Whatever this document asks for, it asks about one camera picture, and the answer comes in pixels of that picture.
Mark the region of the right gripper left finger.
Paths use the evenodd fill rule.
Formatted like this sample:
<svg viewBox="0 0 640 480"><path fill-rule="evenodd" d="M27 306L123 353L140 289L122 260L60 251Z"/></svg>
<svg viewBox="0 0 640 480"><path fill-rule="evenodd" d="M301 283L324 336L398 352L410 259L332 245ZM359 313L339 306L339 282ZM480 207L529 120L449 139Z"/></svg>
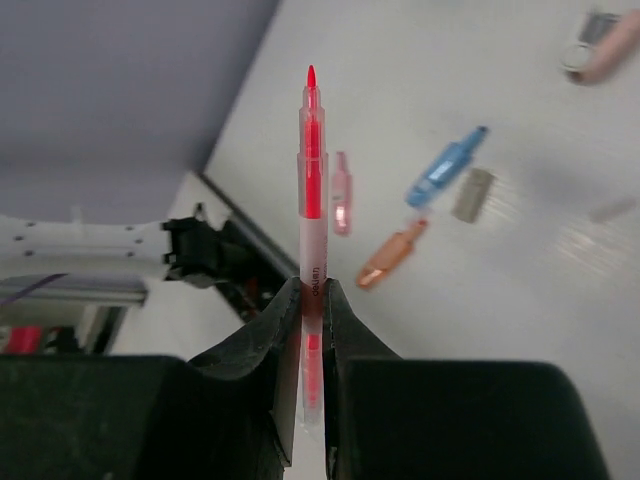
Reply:
<svg viewBox="0 0 640 480"><path fill-rule="evenodd" d="M191 360L5 355L5 479L279 479L290 465L301 283Z"/></svg>

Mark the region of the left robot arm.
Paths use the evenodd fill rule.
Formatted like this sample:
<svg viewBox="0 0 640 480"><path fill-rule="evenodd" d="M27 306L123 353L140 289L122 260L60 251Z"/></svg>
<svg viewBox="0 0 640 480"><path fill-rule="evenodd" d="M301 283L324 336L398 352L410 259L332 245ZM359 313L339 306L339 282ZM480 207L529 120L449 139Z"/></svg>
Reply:
<svg viewBox="0 0 640 480"><path fill-rule="evenodd" d="M259 250L202 202L191 215L143 224L43 222L1 217L1 278L134 276L207 289L273 276Z"/></svg>

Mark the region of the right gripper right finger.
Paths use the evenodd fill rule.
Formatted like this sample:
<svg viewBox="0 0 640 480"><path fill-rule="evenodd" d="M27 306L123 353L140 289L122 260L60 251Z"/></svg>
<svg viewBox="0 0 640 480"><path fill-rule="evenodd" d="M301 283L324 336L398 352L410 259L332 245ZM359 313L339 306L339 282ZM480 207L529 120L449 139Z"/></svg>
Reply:
<svg viewBox="0 0 640 480"><path fill-rule="evenodd" d="M536 361L404 359L324 293L330 479L606 479L582 399Z"/></svg>

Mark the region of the red slim highlighter pen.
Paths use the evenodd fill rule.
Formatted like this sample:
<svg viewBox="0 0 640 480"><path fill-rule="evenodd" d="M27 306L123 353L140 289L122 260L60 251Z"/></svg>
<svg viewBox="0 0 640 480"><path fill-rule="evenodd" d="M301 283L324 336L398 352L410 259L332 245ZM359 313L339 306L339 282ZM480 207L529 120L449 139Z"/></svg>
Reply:
<svg viewBox="0 0 640 480"><path fill-rule="evenodd" d="M313 66L308 68L299 110L299 278L301 282L301 373L304 422L317 426L324 401L322 336L327 280L328 155L325 110Z"/></svg>

